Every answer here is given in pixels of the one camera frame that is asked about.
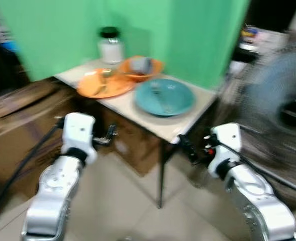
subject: teal plate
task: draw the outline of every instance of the teal plate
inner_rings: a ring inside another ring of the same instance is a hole
[[[194,95],[187,86],[170,79],[153,79],[135,90],[137,106],[154,115],[185,113],[193,107],[194,101]]]

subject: glass jar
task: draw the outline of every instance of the glass jar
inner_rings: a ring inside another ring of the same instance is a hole
[[[119,39],[119,30],[116,27],[104,27],[100,31],[100,36],[98,49],[102,61],[107,64],[121,62],[123,60],[123,43]]]

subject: white table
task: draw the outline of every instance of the white table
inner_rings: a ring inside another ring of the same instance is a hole
[[[55,77],[69,86],[77,88],[77,85],[82,80],[84,74],[92,72],[96,68],[111,68],[111,66],[102,63],[100,60],[94,60],[57,74]],[[168,78],[183,82],[179,79],[163,74],[160,74],[158,78]],[[187,134],[187,132],[202,117],[217,97],[216,93],[213,91],[209,91],[186,82],[184,83],[194,93],[195,104],[192,110],[188,113],[167,118],[156,117],[139,109],[134,103],[134,90],[121,96],[97,100],[110,110],[133,121],[140,127],[161,138],[160,190],[158,198],[158,207],[160,208],[162,207],[164,168],[167,160],[176,150],[176,144],[179,142],[179,138],[177,136],[180,134]],[[171,148],[167,149],[166,147],[169,144],[171,144]]]

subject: black cable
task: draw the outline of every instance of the black cable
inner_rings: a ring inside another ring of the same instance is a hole
[[[263,167],[249,161],[246,157],[244,157],[241,153],[237,152],[236,150],[234,150],[233,148],[231,148],[230,146],[227,146],[226,144],[220,142],[220,141],[216,141],[217,145],[221,145],[223,147],[225,147],[226,149],[230,150],[231,152],[235,153],[236,155],[238,155],[241,159],[242,162],[246,163],[247,165],[249,165],[251,168],[253,168],[255,171],[257,171],[258,173],[262,174],[262,175],[266,175],[267,177],[270,177],[272,179],[274,179],[276,182],[287,186],[291,189],[293,189],[294,191],[296,191],[296,184],[276,175],[273,172],[270,172],[266,169],[264,169]]]
[[[18,168],[12,174],[12,176],[7,180],[4,185],[2,191],[0,192],[0,205],[9,189],[9,187],[13,184],[20,171],[25,167],[25,165],[31,160],[31,158],[37,153],[38,149],[54,134],[54,132],[63,127],[64,119],[60,119],[55,126],[45,135],[43,138],[36,144],[36,146],[29,152],[29,154],[22,160]]]

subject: green backdrop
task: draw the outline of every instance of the green backdrop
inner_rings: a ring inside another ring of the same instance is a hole
[[[165,72],[218,86],[249,0],[0,0],[0,16],[33,80],[99,57],[101,26],[121,29],[127,57],[165,63]]]

